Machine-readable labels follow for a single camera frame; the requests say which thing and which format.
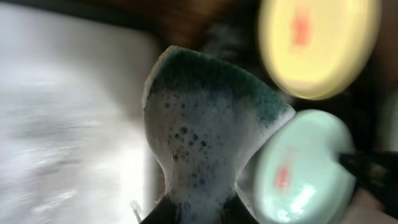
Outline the light green plate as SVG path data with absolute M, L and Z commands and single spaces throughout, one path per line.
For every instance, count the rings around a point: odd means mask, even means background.
M 354 152 L 337 116 L 304 110 L 270 140 L 254 170 L 253 207 L 259 223 L 338 223 L 356 179 L 339 163 Z

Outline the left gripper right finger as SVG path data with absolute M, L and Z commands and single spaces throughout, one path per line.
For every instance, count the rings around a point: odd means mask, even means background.
M 236 194 L 222 208 L 222 224 L 259 224 Z

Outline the yellow plate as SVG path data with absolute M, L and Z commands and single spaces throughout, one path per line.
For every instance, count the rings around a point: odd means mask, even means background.
M 265 0 L 257 39 L 275 84 L 307 100 L 349 87 L 368 62 L 379 32 L 380 0 Z

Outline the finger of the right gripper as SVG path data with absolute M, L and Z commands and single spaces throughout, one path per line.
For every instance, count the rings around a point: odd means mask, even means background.
M 388 215 L 397 217 L 396 152 L 344 152 L 338 162 L 384 205 Z

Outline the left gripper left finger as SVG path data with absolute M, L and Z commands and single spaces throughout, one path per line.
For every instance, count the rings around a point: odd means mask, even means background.
M 155 208 L 140 224 L 179 224 L 180 204 L 174 203 L 168 195 L 164 195 Z

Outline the green sponge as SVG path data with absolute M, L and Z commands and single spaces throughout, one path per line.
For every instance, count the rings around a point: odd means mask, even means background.
M 142 97 L 146 138 L 180 204 L 179 224 L 220 224 L 223 204 L 250 158 L 295 110 L 260 79 L 228 62 L 168 47 Z

